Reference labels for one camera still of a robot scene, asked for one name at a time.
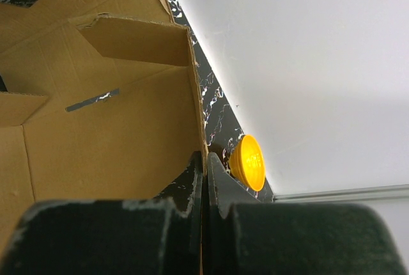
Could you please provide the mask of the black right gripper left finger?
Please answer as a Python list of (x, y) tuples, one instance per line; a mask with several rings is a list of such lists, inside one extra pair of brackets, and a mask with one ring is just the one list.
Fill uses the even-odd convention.
[(202, 156), (148, 200), (52, 200), (25, 211), (2, 274), (199, 274)]

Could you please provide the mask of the brown cardboard box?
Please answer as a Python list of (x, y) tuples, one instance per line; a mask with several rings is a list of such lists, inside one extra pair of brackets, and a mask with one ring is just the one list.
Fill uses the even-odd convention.
[(51, 200), (146, 199), (205, 151), (168, 0), (1, 0), (1, 245)]

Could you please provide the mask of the orange bowl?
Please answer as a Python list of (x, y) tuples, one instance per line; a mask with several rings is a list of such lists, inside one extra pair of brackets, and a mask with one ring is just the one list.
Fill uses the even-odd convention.
[(265, 185), (266, 168), (261, 147), (255, 137), (246, 134), (229, 158), (231, 174), (247, 187), (260, 191)]

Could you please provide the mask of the aluminium frame rail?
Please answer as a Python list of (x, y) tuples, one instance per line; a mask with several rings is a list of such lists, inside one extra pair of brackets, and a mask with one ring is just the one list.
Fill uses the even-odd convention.
[(321, 203), (337, 201), (395, 200), (406, 198), (408, 198), (408, 184), (300, 194), (276, 194), (272, 201), (274, 203)]

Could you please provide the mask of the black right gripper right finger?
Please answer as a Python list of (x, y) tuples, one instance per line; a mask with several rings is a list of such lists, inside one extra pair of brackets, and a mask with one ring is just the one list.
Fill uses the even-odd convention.
[(207, 158), (208, 274), (406, 274), (381, 217), (356, 204), (263, 203)]

